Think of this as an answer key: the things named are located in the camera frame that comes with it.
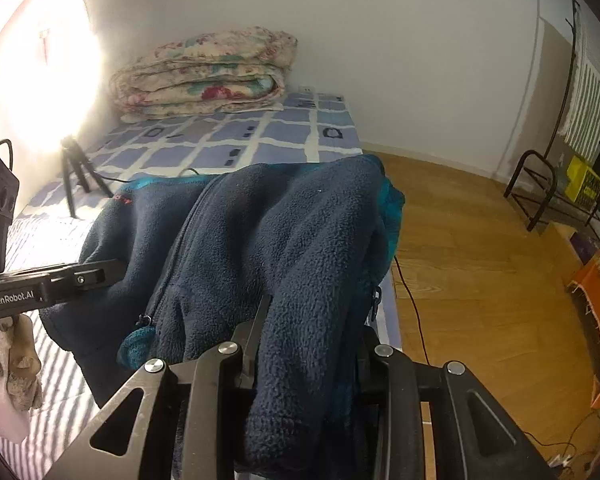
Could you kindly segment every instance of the bed sheet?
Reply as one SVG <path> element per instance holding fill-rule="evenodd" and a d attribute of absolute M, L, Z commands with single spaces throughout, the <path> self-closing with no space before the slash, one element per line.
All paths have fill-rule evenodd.
<path fill-rule="evenodd" d="M 327 162 L 362 152 L 341 96 L 290 94 L 284 110 L 216 114 L 126 124 L 86 150 L 105 176 L 131 180 L 177 176 L 186 168 L 225 173 L 258 162 Z M 68 217 L 58 176 L 26 206 L 10 228 L 7 270 L 77 261 L 84 237 L 106 202 L 99 190 L 85 194 L 73 180 L 79 219 Z M 115 192 L 122 184 L 111 182 Z M 382 301 L 371 325 L 380 341 L 401 348 L 391 273 L 382 280 Z M 33 410 L 21 445 L 0 438 L 0 452 L 22 480 L 39 480 L 98 411 L 69 352 L 46 334 L 37 312 L 36 351 L 44 403 Z"/>

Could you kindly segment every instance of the silver bolt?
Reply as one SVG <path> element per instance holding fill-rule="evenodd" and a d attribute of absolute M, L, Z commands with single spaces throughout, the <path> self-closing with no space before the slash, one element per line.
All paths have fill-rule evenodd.
<path fill-rule="evenodd" d="M 150 374 L 155 374 L 164 368 L 164 361 L 162 359 L 149 359 L 144 363 L 144 369 Z"/>
<path fill-rule="evenodd" d="M 466 370 L 466 368 L 460 361 L 451 361 L 446 366 L 446 369 L 449 370 L 449 373 L 453 375 L 462 375 Z"/>
<path fill-rule="evenodd" d="M 389 345 L 378 345 L 374 348 L 374 351 L 380 357 L 389 357 L 394 353 L 394 349 Z"/>
<path fill-rule="evenodd" d="M 224 355 L 235 354 L 238 351 L 238 344 L 233 341 L 225 341 L 224 343 L 220 343 L 218 351 Z"/>

